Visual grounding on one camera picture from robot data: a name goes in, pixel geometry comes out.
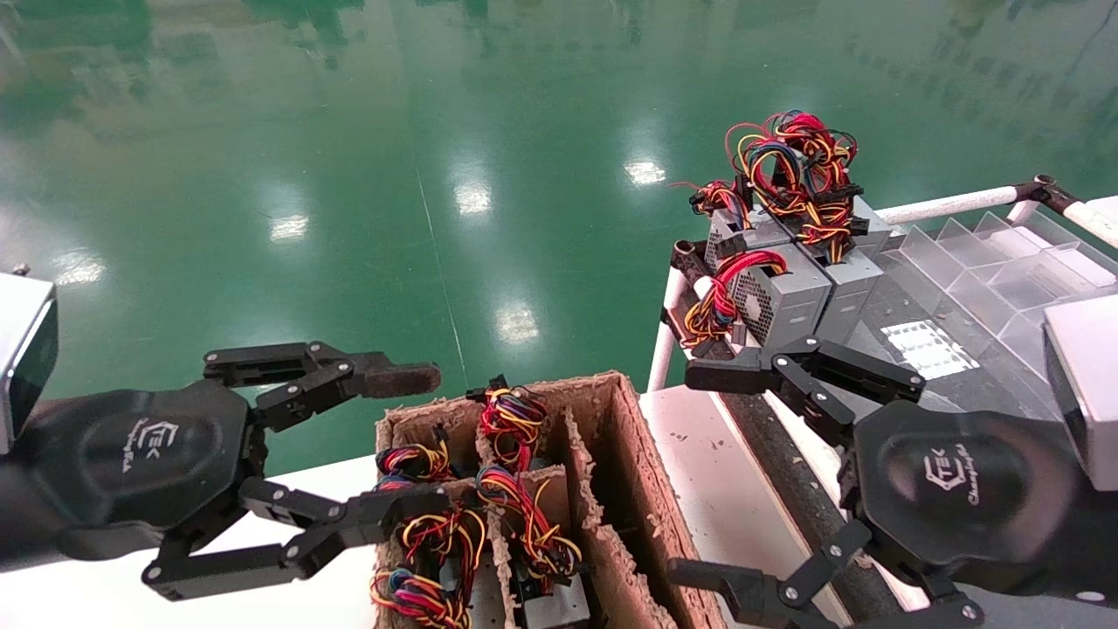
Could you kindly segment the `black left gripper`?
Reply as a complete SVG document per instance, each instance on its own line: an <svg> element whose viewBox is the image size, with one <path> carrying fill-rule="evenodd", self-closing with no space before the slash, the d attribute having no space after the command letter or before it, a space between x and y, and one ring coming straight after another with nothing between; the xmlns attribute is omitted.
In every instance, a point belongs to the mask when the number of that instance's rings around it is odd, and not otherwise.
<svg viewBox="0 0 1118 629"><path fill-rule="evenodd" d="M212 382L42 401L3 456L1 563L116 560L162 544L142 581L176 602L307 580L345 550L383 544L404 521L452 508L434 486L328 499L259 478L264 461L252 407ZM300 533L190 554L245 508Z"/></svg>

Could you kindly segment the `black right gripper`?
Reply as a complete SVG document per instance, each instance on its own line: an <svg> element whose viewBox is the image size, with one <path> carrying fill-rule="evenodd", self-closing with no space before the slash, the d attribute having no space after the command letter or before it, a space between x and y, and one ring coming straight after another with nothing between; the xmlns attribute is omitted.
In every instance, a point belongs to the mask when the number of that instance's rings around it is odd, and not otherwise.
<svg viewBox="0 0 1118 629"><path fill-rule="evenodd" d="M1095 490L1059 422L893 402L852 426L841 487L858 520L786 580L671 557L667 581L762 628L834 628L813 599L866 549L906 583L925 576L929 606L858 628L979 628L980 606L939 576L1006 595L1115 595L1115 493Z"/></svg>

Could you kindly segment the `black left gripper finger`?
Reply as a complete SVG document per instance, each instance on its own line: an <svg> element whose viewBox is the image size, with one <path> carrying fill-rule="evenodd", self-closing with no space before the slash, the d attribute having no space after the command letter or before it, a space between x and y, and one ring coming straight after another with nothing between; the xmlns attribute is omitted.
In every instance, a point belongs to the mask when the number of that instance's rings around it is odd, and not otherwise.
<svg viewBox="0 0 1118 629"><path fill-rule="evenodd" d="M320 340L214 350L203 361L203 378L228 389L269 385L256 398L254 417L274 432L356 397L415 397L442 383L436 363L394 363L380 351L344 353Z"/></svg>

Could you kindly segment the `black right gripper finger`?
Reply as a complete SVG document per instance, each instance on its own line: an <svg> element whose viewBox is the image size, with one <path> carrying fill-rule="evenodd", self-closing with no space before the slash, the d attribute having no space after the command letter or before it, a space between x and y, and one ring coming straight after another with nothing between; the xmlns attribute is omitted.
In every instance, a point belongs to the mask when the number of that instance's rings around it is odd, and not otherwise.
<svg viewBox="0 0 1118 629"><path fill-rule="evenodd" d="M781 347L742 347L735 358L694 358L684 383L697 391L781 399L828 446L853 441L856 414L825 385L887 406L899 399L918 402L925 378L913 370L859 353L831 340L803 337Z"/></svg>

